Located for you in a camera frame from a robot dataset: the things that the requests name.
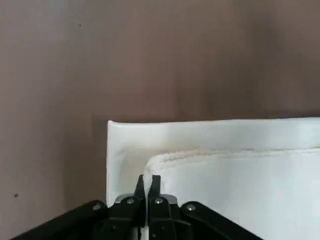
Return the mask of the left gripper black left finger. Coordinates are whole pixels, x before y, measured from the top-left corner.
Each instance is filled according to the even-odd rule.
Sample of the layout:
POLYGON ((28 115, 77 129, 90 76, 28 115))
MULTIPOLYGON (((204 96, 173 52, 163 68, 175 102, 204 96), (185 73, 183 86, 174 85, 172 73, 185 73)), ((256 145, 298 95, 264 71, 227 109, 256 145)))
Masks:
POLYGON ((119 195, 112 206, 92 200, 13 239, 127 240, 131 230, 143 227, 145 215, 146 197, 141 174, 134 193, 119 195))

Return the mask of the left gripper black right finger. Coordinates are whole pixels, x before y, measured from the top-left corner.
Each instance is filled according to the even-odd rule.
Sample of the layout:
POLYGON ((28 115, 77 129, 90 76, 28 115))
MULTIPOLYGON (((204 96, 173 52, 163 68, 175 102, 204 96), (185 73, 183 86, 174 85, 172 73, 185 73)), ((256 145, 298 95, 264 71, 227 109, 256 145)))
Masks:
POLYGON ((148 192, 150 240, 259 240, 260 237, 197 201, 178 205, 161 194, 161 177, 152 176, 148 192))

